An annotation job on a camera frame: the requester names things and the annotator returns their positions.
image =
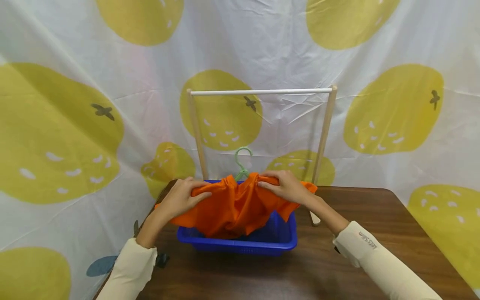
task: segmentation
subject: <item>wooden table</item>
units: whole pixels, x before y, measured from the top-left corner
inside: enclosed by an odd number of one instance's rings
[[[317,195],[358,221],[444,300],[478,300],[391,191],[320,187]],[[298,246],[280,257],[196,252],[177,241],[176,226],[166,226],[156,246],[170,261],[165,269],[155,268],[138,299],[386,299],[334,250],[323,224],[311,226],[307,209],[299,208],[295,216]]]

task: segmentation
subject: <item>long sleeve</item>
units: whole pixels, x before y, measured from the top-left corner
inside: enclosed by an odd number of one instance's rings
[[[420,277],[382,246],[357,222],[350,222],[333,244],[391,300],[441,300]]]
[[[146,249],[131,238],[123,246],[110,278],[97,300],[134,300],[152,278],[156,248]]]

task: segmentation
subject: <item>orange cloth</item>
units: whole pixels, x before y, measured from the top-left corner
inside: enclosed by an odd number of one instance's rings
[[[252,173],[240,185],[230,175],[218,183],[193,189],[192,196],[203,192],[211,192],[212,196],[185,214],[172,219],[171,223],[188,228],[195,227],[207,238],[233,239],[249,235],[263,227],[274,210],[287,222],[290,214],[299,205],[258,187],[260,179],[274,185],[279,184],[277,178]],[[302,181],[302,184],[312,193],[317,190],[312,183]]]

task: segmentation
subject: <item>yellow fruit print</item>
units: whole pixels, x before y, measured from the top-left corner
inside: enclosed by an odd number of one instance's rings
[[[76,199],[118,174],[123,122],[96,89],[31,63],[0,66],[1,189],[33,204]]]
[[[383,155],[418,148],[442,110],[444,80],[418,64],[382,73],[353,99],[343,137],[361,153]]]
[[[156,199],[171,180],[195,176],[195,162],[185,149],[164,142],[158,145],[155,158],[142,166],[141,173]]]
[[[183,0],[96,0],[96,4],[117,35],[142,46],[167,41],[183,13]]]
[[[70,266],[54,250],[24,247],[2,251],[0,265],[0,299],[69,299]]]
[[[303,181],[312,181],[316,153],[310,150],[293,151],[275,158],[267,170],[290,170],[295,177]],[[316,185],[329,186],[335,179],[335,167],[325,156],[320,162],[320,174]]]
[[[370,39],[400,0],[308,0],[306,22],[315,43],[342,50]]]
[[[412,193],[407,209],[465,281],[480,288],[480,192],[425,185]]]
[[[221,70],[207,70],[196,74],[183,85],[180,113],[183,125],[191,135],[187,89],[251,90],[251,88]],[[262,126],[262,105],[254,95],[196,96],[194,98],[204,145],[215,150],[236,150],[253,142]]]

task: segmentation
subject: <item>hanger hook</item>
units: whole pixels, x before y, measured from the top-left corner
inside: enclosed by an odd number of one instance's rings
[[[235,162],[237,163],[237,165],[239,165],[241,170],[245,170],[245,168],[241,165],[241,163],[238,160],[238,155],[239,155],[240,150],[247,150],[250,153],[250,156],[253,156],[253,153],[250,150],[250,148],[248,148],[248,147],[240,147],[240,148],[237,149],[237,151],[235,151]]]

